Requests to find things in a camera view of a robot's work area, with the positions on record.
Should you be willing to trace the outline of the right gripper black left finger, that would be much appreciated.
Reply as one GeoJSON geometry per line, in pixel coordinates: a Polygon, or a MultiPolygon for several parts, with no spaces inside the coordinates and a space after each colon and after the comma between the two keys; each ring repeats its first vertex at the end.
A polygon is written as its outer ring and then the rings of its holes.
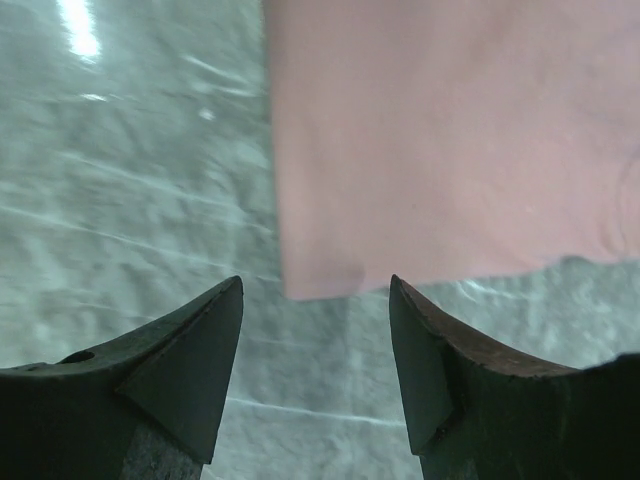
{"type": "Polygon", "coordinates": [[[5,479],[197,479],[214,456],[243,318],[233,276],[54,363],[1,372],[5,479]]]}

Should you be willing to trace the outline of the pink printed t shirt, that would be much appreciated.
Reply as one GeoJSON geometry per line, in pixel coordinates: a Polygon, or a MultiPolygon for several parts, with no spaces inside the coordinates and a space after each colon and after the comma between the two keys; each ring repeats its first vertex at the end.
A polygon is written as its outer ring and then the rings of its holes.
{"type": "Polygon", "coordinates": [[[267,1],[296,300],[639,255],[635,1],[267,1]]]}

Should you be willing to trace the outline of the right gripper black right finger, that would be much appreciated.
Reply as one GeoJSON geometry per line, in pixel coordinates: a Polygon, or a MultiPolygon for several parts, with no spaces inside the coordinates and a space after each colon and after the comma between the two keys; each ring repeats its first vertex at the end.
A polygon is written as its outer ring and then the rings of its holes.
{"type": "Polygon", "coordinates": [[[635,479],[639,357],[574,369],[509,347],[404,280],[389,290],[410,449],[427,479],[635,479]]]}

